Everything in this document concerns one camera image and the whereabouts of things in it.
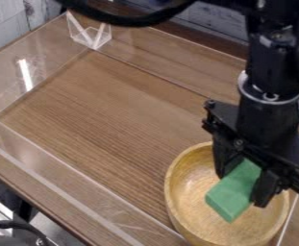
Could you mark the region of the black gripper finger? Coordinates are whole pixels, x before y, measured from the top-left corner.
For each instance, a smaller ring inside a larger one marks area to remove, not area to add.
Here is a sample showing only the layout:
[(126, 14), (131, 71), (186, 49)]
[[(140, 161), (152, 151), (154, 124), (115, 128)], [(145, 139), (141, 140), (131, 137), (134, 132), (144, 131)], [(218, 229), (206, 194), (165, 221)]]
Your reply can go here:
[(266, 208), (282, 190), (282, 178), (272, 170), (264, 170), (254, 183), (250, 200), (257, 207)]
[(234, 147), (228, 146), (221, 141), (214, 141), (214, 161), (218, 177), (222, 179), (245, 160), (242, 154)]

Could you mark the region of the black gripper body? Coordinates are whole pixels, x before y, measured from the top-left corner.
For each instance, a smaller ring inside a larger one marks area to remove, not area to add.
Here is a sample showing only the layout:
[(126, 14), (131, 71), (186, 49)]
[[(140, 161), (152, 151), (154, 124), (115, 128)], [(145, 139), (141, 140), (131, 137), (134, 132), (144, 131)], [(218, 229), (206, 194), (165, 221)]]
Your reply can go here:
[(205, 102), (204, 129), (245, 160), (282, 178), (284, 190), (299, 194), (299, 95), (286, 101), (242, 96), (241, 103)]

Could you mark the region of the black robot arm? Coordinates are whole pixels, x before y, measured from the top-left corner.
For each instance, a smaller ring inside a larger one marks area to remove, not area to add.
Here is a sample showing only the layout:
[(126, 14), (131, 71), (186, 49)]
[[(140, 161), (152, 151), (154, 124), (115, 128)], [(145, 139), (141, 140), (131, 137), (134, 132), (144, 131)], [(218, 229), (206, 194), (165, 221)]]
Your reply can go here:
[(209, 100), (204, 129), (213, 135), (217, 175), (250, 159), (260, 208), (285, 190), (299, 194), (299, 0), (204, 0), (246, 18), (249, 58), (240, 103)]

